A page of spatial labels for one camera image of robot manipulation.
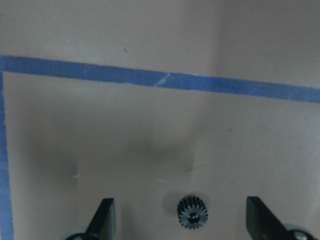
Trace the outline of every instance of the metal pinion gear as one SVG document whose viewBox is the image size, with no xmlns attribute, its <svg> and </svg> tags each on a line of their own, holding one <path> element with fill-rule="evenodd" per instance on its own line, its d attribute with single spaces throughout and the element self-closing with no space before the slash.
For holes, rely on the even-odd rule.
<svg viewBox="0 0 320 240">
<path fill-rule="evenodd" d="M 197 196 L 183 198 L 177 208 L 180 224 L 186 229 L 198 229 L 208 220 L 205 203 Z"/>
</svg>

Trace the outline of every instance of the gear center hole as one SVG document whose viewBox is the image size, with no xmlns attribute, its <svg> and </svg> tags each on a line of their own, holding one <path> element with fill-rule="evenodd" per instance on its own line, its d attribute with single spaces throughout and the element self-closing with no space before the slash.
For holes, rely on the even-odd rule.
<svg viewBox="0 0 320 240">
<path fill-rule="evenodd" d="M 189 222 L 190 224 L 197 224 L 199 221 L 200 221 L 200 216 L 199 216 L 199 214 L 197 214 L 197 213 L 195 213 L 195 212 L 189 214 L 188 222 Z"/>
</svg>

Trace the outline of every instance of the bolt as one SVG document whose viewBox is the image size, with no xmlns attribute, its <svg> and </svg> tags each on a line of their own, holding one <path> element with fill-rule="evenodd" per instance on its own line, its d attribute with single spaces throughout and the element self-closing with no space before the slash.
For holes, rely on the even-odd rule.
<svg viewBox="0 0 320 240">
<path fill-rule="evenodd" d="M 295 231 L 293 235 L 297 240 L 308 240 L 308 236 L 302 231 Z"/>
</svg>

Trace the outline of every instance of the blue painter's tape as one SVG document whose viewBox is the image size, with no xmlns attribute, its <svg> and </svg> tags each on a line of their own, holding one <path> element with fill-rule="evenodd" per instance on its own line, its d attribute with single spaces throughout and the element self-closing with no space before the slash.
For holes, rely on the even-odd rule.
<svg viewBox="0 0 320 240">
<path fill-rule="evenodd" d="M 0 232 L 2 240 L 14 239 L 5 125 L 3 76 L 0 72 Z"/>
<path fill-rule="evenodd" d="M 0 231 L 2 240 L 14 239 L 2 72 L 320 103 L 319 88 L 0 55 Z"/>
<path fill-rule="evenodd" d="M 2 70 L 13 73 L 320 103 L 320 89 L 312 87 L 27 57 L 1 58 Z"/>
</svg>

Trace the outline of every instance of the gear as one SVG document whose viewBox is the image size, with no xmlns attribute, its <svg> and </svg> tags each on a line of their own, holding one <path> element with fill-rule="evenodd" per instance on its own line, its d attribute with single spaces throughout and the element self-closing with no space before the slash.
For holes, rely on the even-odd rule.
<svg viewBox="0 0 320 240">
<path fill-rule="evenodd" d="M 205 203 L 197 196 L 183 198 L 177 208 L 180 224 L 186 229 L 198 229 L 208 220 Z"/>
</svg>

